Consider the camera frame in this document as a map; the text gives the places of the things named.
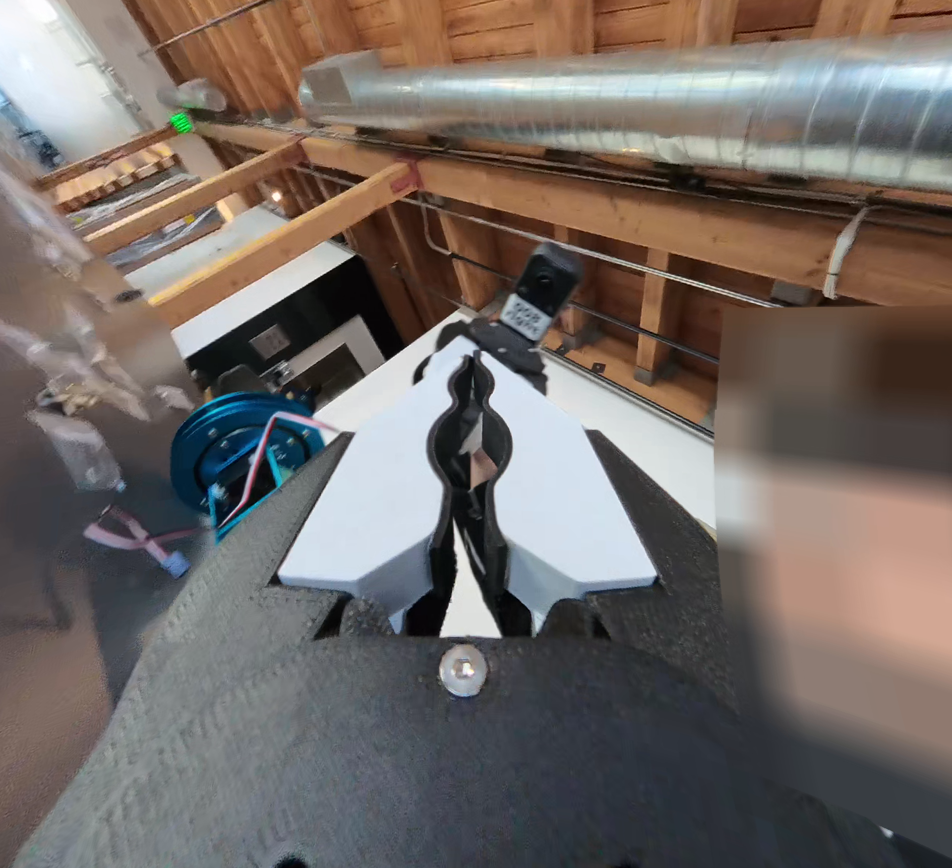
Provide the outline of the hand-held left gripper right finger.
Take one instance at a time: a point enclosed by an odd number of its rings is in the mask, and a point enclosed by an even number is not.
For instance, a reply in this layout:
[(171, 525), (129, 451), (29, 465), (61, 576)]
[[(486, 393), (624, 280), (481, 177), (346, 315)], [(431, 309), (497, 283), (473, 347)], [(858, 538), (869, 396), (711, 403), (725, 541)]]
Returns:
[(536, 635), (560, 602), (644, 589), (658, 570), (587, 430), (525, 378), (472, 354), (479, 445), (472, 567), (502, 635)]

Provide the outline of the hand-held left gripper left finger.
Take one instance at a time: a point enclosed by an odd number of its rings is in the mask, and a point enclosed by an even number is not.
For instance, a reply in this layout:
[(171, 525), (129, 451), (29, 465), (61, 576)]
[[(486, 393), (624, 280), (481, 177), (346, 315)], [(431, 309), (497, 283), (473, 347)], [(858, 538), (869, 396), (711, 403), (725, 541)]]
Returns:
[(442, 633), (458, 567), (437, 437), (466, 408), (472, 365), (471, 355), (433, 356), (346, 439), (278, 566), (281, 585), (377, 604), (398, 633)]

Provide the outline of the blue metal toy robot arm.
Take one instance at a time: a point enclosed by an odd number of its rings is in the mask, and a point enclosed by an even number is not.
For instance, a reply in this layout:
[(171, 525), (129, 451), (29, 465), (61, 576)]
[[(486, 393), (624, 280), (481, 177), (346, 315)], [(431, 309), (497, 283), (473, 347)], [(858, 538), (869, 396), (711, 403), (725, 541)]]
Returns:
[(301, 402), (243, 391), (212, 398), (179, 427), (173, 489), (221, 541), (326, 445), (327, 426)]

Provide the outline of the dark desk with wooden edge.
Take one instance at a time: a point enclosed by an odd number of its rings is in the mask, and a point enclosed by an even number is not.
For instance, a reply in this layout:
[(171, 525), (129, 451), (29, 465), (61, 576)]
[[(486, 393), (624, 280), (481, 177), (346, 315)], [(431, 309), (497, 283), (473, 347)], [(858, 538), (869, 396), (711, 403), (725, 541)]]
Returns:
[(36, 449), (2, 461), (1, 353), (4, 708), (26, 687), (14, 681), (16, 660), (53, 676), (65, 673), (67, 657), (117, 702), (153, 627), (213, 545), (207, 517), (187, 507), (171, 481), (183, 422), (165, 469), (149, 459), (120, 492), (49, 482)]

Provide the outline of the metal conduit pipe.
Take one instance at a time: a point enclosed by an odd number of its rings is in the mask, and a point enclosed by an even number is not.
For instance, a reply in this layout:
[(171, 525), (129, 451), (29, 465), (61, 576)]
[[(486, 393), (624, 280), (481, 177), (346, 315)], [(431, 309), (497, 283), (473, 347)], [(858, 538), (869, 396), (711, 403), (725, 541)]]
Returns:
[(782, 303), (776, 303), (770, 300), (760, 299), (749, 294), (742, 293), (740, 291), (728, 289), (726, 287), (721, 287), (716, 284), (707, 283), (699, 279), (694, 279), (692, 277), (687, 277), (682, 274), (673, 273), (670, 271), (665, 271), (657, 267), (652, 267), (644, 263), (635, 262), (633, 260), (624, 259), (622, 257), (605, 254), (601, 251), (592, 250), (588, 247), (573, 245), (570, 243), (559, 242), (554, 237), (545, 237), (539, 234), (532, 233), (528, 230), (525, 230), (521, 227), (514, 227), (510, 224), (505, 224), (497, 222), (490, 219), (482, 219), (477, 217), (472, 217), (466, 215), (459, 211), (451, 210), (445, 206), (441, 206), (435, 203), (428, 202), (420, 197), (411, 198), (411, 203), (416, 206), (419, 206), (424, 213), (436, 214), (441, 218), (449, 219), (458, 219), (460, 221), (467, 221), (472, 224), (481, 226), (483, 228), (494, 230), (500, 233), (506, 233), (519, 239), (528, 241), (530, 243), (541, 244), (541, 243), (553, 243), (555, 245), (561, 246), (565, 251), (584, 258), (594, 259), (611, 266), (625, 269), (629, 272), (637, 272), (643, 274), (646, 277), (653, 277), (655, 279), (662, 279), (666, 282), (677, 283), (679, 285), (689, 287), (695, 290), (699, 290), (711, 295), (719, 296), (723, 299), (731, 300), (734, 303), (743, 303), (748, 306), (754, 306), (759, 308), (766, 309), (782, 309), (785, 306)]

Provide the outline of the scattered clear plastic parts bags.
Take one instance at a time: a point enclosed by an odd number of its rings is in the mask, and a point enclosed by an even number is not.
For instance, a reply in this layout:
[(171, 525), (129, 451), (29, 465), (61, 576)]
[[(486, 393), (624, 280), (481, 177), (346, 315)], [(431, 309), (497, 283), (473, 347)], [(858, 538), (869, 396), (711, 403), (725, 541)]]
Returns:
[(199, 403), (170, 329), (34, 190), (2, 136), (2, 461), (39, 451), (43, 477), (117, 493), (159, 470)]

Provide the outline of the silver ventilation duct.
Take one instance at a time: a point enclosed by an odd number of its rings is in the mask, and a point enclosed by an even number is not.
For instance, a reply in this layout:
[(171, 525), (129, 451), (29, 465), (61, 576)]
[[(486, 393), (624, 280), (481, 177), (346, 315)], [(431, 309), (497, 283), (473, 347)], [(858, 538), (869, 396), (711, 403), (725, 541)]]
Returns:
[(938, 33), (417, 68), (303, 69), (313, 124), (950, 193), (951, 49)]

